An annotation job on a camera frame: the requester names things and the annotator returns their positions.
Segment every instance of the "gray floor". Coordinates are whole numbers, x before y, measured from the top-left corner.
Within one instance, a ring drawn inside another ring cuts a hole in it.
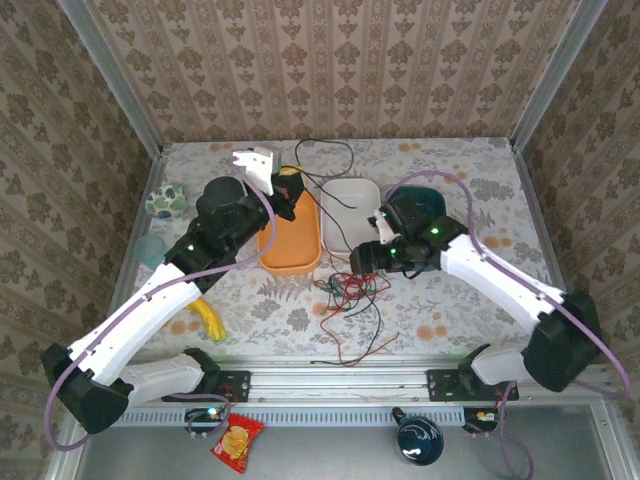
[[[514,408],[507,430],[525,441],[536,462],[535,480],[606,480],[608,471],[593,417],[583,407]],[[266,428],[251,447],[244,477],[214,457],[213,438],[190,440],[176,428],[112,428],[87,445],[79,479],[419,479],[509,478],[497,439],[472,439],[445,428],[440,460],[405,463],[390,428]],[[524,471],[524,456],[511,450]]]

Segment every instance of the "patterned wall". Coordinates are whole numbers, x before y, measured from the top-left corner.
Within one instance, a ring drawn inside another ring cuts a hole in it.
[[[165,143],[508,136],[577,0],[90,0]]]
[[[608,2],[525,158],[564,278],[595,297],[640,396],[640,2]]]
[[[49,448],[39,357],[109,305],[149,159],[54,1],[0,2],[0,477]]]

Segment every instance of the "bag of chips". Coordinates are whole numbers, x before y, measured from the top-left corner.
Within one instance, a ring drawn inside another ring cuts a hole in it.
[[[232,413],[229,415],[227,430],[211,449],[211,453],[236,472],[244,473],[247,469],[249,445],[263,428],[264,423]]]

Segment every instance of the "tabletop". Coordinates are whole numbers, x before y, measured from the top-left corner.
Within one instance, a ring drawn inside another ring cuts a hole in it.
[[[164,182],[179,183],[188,193],[189,208],[174,219],[151,221],[149,232],[172,245],[197,215],[195,202],[213,178],[231,173],[232,152],[250,146],[276,148],[282,163],[294,163],[296,141],[180,143],[165,151]],[[471,189],[474,223],[485,245],[529,275],[549,282],[549,274],[511,149],[504,138],[349,140],[355,152],[353,177],[374,181],[386,193],[405,176],[425,169],[454,173]],[[299,148],[303,166],[316,173],[337,173],[349,163],[341,145],[306,142]],[[413,185],[442,193],[448,215],[466,224],[462,190],[450,180],[417,178]],[[319,190],[310,188],[319,199]],[[238,259],[255,253],[250,241]],[[176,355],[199,347],[215,356],[275,356],[335,359],[335,341],[320,328],[326,316],[327,293],[314,280],[333,273],[326,253],[310,274],[274,277],[256,263],[227,273],[205,295],[220,315],[228,338],[216,343],[205,333],[197,314],[180,311],[145,345],[145,357]],[[151,274],[141,266],[136,287]],[[376,297],[382,329],[374,348],[398,337],[377,355],[459,355],[483,343],[524,338],[504,310],[461,280],[439,271],[414,280],[402,274],[388,276],[391,288]],[[337,336],[344,356],[366,350],[378,324],[373,308],[346,317],[338,314],[326,327]]]

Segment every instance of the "tangled wires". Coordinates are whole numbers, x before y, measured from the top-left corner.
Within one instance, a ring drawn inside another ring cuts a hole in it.
[[[320,290],[325,291],[329,294],[329,299],[327,300],[327,307],[325,311],[331,312],[331,314],[322,319],[322,321],[320,322],[320,328],[322,328],[322,330],[336,342],[338,346],[338,361],[329,362],[318,360],[312,363],[342,365],[343,367],[355,367],[366,357],[382,350],[391,342],[395,341],[399,336],[399,334],[396,333],[394,337],[387,340],[381,346],[377,347],[376,349],[373,348],[376,340],[378,340],[378,337],[380,336],[380,331],[382,330],[382,314],[380,313],[380,309],[375,303],[376,296],[380,292],[391,288],[391,284],[386,278],[378,273],[372,273],[369,275],[354,275],[340,272],[335,267],[333,258],[334,255],[329,253],[329,261],[331,262],[331,266],[336,271],[336,273],[329,276],[327,280],[316,280],[314,284]],[[384,283],[384,286],[379,287],[379,281],[382,281]],[[356,310],[360,301],[364,298],[369,300],[367,305],[364,308]],[[331,330],[327,329],[326,324],[338,313],[352,312],[353,310],[356,310],[354,313],[349,313],[349,315],[345,316],[345,318],[349,318],[363,313],[370,307],[373,307],[377,314],[378,325],[373,337],[371,338],[371,341],[369,342],[369,346],[361,356],[352,360],[344,360],[342,358],[342,344],[340,342],[340,339]]]

